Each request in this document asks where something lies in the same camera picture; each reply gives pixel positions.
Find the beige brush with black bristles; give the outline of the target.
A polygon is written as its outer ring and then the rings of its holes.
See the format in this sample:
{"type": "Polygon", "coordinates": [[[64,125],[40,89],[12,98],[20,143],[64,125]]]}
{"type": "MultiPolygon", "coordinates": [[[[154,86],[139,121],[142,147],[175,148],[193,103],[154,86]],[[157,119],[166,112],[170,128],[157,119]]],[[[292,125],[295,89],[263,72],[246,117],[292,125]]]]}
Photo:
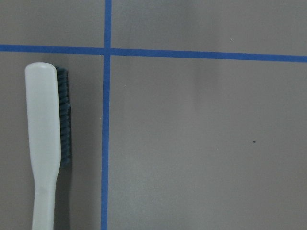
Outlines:
{"type": "Polygon", "coordinates": [[[25,68],[29,149],[35,183],[32,229],[52,230],[60,166],[70,162],[68,72],[49,63],[25,68]]]}

